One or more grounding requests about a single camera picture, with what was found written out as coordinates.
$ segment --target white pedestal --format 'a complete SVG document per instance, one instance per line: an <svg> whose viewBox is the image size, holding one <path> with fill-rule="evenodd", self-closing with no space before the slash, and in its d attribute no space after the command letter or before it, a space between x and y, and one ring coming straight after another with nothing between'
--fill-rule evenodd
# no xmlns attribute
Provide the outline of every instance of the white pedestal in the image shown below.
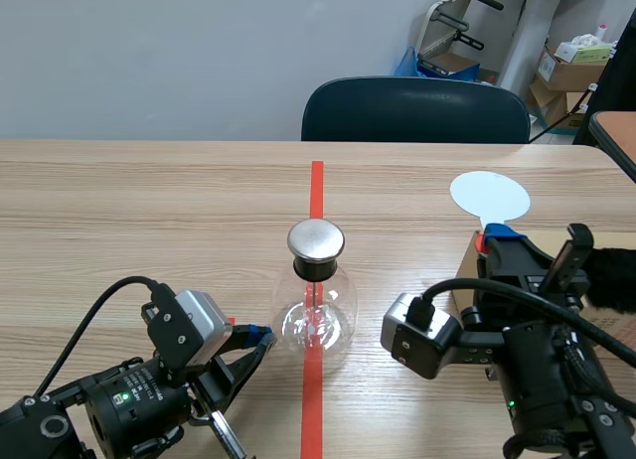
<svg viewBox="0 0 636 459"><path fill-rule="evenodd" d="M497 86L509 89L522 99L526 97L558 2L559 0L526 0L524 15L517 27Z"/></svg>

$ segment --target white paper circle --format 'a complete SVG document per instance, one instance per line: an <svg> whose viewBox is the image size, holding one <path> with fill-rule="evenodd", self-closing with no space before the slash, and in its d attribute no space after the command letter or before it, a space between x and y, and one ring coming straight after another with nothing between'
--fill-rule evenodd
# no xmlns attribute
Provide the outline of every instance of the white paper circle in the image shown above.
<svg viewBox="0 0 636 459"><path fill-rule="evenodd" d="M461 209L477 216L482 228L520 218L530 208L530 196L521 184L488 171L457 176L450 185L450 196Z"/></svg>

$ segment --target glass flask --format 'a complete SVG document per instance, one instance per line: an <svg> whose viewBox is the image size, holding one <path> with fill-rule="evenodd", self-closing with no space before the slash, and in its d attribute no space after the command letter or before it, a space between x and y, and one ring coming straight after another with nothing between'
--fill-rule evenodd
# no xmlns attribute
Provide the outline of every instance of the glass flask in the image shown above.
<svg viewBox="0 0 636 459"><path fill-rule="evenodd" d="M353 337L358 315L356 286L338 265L345 236L338 226L309 219L289 231L293 261L278 275L271 298L271 327L278 344L304 356L322 350L342 353Z"/></svg>

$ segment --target office chair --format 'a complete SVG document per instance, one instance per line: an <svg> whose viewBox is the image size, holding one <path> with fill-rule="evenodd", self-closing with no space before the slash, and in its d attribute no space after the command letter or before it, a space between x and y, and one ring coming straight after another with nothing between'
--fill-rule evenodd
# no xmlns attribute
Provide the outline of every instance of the office chair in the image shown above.
<svg viewBox="0 0 636 459"><path fill-rule="evenodd" d="M530 119L518 96L439 78L343 78L320 86L302 119L303 141L525 144Z"/></svg>

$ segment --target metal lid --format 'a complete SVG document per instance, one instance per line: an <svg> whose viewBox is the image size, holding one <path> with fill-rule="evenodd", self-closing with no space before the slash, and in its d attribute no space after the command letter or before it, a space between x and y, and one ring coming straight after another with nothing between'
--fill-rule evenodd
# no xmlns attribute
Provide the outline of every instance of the metal lid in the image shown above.
<svg viewBox="0 0 636 459"><path fill-rule="evenodd" d="M308 219L291 228L287 246L291 253L305 262L326 263L342 253L345 235L329 221Z"/></svg>

